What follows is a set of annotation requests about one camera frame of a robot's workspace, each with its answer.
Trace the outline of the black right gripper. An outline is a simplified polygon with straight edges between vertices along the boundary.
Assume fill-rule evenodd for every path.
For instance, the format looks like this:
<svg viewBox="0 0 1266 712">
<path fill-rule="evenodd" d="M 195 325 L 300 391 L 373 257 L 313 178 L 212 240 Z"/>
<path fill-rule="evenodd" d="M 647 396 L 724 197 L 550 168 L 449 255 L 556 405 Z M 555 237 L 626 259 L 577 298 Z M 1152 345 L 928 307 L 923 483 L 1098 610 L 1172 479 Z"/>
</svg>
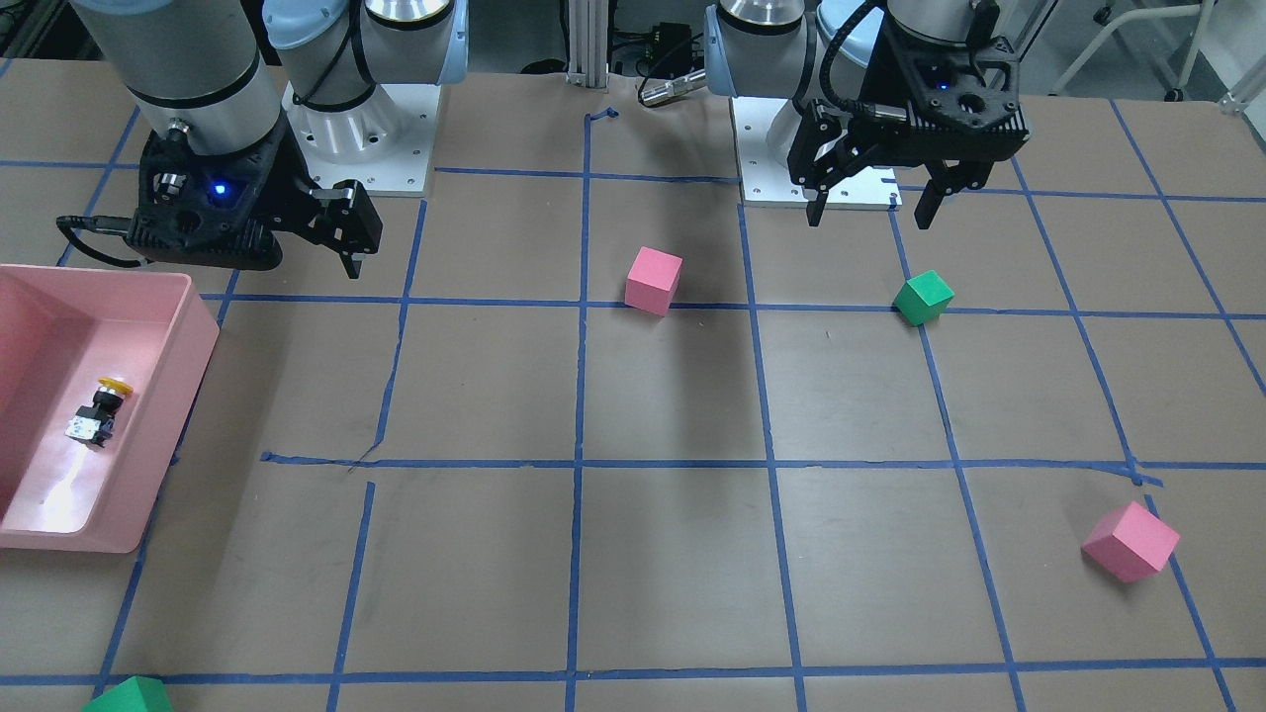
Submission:
<svg viewBox="0 0 1266 712">
<path fill-rule="evenodd" d="M 311 179 L 287 119 L 228 155 L 200 156 L 191 139 L 192 127 L 172 119 L 146 141 L 130 250 L 154 262 L 267 271 L 282 261 L 276 234 L 286 231 L 335 252 L 347 277 L 361 277 L 384 220 L 361 182 L 322 189 Z"/>
</svg>

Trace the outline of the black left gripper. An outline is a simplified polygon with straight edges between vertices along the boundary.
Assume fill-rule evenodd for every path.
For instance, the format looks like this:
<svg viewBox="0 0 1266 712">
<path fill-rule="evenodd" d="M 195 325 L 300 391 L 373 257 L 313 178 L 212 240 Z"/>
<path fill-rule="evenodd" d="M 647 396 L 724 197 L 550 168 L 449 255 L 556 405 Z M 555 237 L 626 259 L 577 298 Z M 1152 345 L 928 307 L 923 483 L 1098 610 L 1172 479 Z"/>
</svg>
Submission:
<svg viewBox="0 0 1266 712">
<path fill-rule="evenodd" d="M 987 182 L 1031 128 L 1019 104 L 1019 61 L 996 20 L 882 20 L 855 96 L 836 89 L 836 60 L 860 27 L 820 28 L 825 49 L 804 95 L 787 151 L 787 176 L 805 189 L 806 222 L 818 228 L 841 182 L 876 166 L 931 174 L 915 207 L 928 229 L 944 199 Z"/>
</svg>

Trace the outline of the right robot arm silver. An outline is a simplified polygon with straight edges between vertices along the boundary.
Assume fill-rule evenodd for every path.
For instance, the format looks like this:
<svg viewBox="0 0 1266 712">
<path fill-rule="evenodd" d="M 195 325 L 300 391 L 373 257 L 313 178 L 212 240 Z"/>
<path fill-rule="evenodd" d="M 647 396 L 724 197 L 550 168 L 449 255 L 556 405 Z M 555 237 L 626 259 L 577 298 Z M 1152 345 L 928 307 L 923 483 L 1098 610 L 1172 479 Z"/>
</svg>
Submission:
<svg viewBox="0 0 1266 712">
<path fill-rule="evenodd" d="M 335 253 L 357 279 L 384 234 L 368 180 L 344 168 L 406 156 L 392 86 L 461 82 L 465 1 L 265 1 L 289 76 L 281 91 L 238 1 L 76 1 L 75 13 L 152 132 L 130 217 L 62 215 L 81 253 L 118 269 L 180 264 L 268 271 L 279 233 Z"/>
</svg>

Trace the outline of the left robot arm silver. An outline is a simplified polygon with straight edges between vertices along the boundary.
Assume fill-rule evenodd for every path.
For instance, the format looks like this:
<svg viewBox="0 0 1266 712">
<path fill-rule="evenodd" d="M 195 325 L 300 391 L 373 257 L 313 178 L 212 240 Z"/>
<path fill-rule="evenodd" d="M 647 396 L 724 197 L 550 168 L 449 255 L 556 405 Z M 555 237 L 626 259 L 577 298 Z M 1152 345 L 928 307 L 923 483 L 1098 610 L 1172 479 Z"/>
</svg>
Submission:
<svg viewBox="0 0 1266 712">
<path fill-rule="evenodd" d="M 829 190 L 872 167 L 922 167 L 915 223 L 979 190 L 1031 141 L 1000 1 L 720 1 L 705 68 L 720 96 L 786 100 L 787 179 L 818 226 Z"/>
</svg>

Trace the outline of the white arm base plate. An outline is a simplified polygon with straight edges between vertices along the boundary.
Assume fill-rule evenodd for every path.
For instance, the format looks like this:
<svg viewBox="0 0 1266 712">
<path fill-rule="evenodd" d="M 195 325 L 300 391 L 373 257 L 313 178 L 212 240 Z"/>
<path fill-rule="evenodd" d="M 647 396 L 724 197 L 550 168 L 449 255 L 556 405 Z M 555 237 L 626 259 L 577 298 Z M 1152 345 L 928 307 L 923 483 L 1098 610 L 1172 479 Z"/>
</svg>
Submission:
<svg viewBox="0 0 1266 712">
<path fill-rule="evenodd" d="M 808 207 L 804 188 L 787 176 L 787 151 L 800 122 L 791 101 L 738 96 L 730 100 L 743 199 L 749 207 Z M 827 209 L 886 212 L 903 204 L 895 172 L 863 168 L 830 189 Z"/>
<path fill-rule="evenodd" d="M 286 86 L 282 106 L 311 179 L 324 189 L 356 180 L 372 196 L 424 196 L 439 125 L 443 87 L 379 85 L 358 106 L 320 111 L 299 106 Z"/>
</svg>

